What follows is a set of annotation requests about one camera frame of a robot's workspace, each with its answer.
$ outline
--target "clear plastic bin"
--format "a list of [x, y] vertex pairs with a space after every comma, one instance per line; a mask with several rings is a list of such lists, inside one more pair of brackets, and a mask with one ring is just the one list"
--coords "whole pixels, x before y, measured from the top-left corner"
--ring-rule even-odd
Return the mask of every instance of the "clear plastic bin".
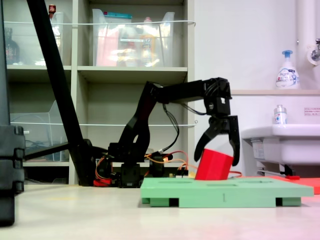
[[[72, 26], [66, 14], [56, 12], [51, 20], [62, 64], [71, 65]], [[38, 36], [33, 23], [4, 23], [5, 52], [8, 65], [45, 66]]]
[[93, 65], [109, 67], [172, 67], [174, 12], [163, 23], [106, 23], [104, 14], [93, 9]]
[[[23, 127], [26, 154], [68, 142], [56, 101], [49, 112], [11, 113], [10, 121], [12, 125]], [[67, 162], [69, 161], [69, 151], [56, 152], [34, 159], [34, 161]]]

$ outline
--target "red mat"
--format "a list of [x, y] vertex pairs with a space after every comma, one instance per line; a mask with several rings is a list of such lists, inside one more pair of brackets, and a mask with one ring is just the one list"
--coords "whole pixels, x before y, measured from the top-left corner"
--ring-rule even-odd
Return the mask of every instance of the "red mat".
[[320, 194], [320, 177], [300, 178], [297, 180], [287, 179], [287, 178], [284, 178], [281, 176], [257, 176], [257, 177], [253, 176], [252, 178], [272, 178], [272, 179], [282, 180], [282, 181], [290, 182], [290, 183], [294, 183], [294, 184], [309, 186], [309, 187], [313, 187], [314, 194]]

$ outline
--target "soap dispenser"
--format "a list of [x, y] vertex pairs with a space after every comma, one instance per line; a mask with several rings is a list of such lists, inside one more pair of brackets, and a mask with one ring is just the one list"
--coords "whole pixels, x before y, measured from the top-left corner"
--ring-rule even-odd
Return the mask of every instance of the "soap dispenser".
[[300, 89], [300, 79], [297, 69], [290, 61], [291, 50], [282, 52], [284, 63], [279, 70], [275, 85], [276, 89]]

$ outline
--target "black stand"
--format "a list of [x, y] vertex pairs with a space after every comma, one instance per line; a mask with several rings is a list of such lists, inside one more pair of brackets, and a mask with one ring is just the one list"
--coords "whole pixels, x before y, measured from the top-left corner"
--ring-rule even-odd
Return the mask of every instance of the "black stand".
[[24, 159], [68, 149], [79, 184], [93, 186], [95, 158], [101, 158], [103, 152], [106, 152], [102, 148], [93, 147], [89, 140], [83, 139], [45, 1], [27, 0], [27, 3], [68, 143], [48, 147], [25, 156], [23, 129], [10, 126], [3, 1], [0, 0], [0, 226], [12, 225], [15, 221], [14, 197], [24, 191], [22, 167]]

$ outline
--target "small bottle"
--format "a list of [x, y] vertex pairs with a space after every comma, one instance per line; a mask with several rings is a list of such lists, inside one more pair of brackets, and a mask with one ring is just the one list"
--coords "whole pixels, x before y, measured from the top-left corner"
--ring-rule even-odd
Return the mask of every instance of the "small bottle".
[[56, 13], [56, 11], [57, 11], [56, 5], [50, 4], [49, 5], [49, 10], [48, 10], [50, 22], [51, 22], [52, 18], [54, 17], [54, 14]]
[[143, 34], [141, 35], [142, 51], [141, 51], [141, 62], [143, 67], [153, 66], [153, 57], [155, 51], [155, 36], [151, 34], [152, 20], [150, 17], [146, 17], [143, 25]]
[[277, 105], [274, 109], [274, 123], [287, 124], [287, 109], [282, 105]]
[[5, 37], [5, 57], [6, 64], [12, 65], [20, 61], [20, 49], [18, 44], [12, 40], [12, 28], [4, 28], [4, 37]]

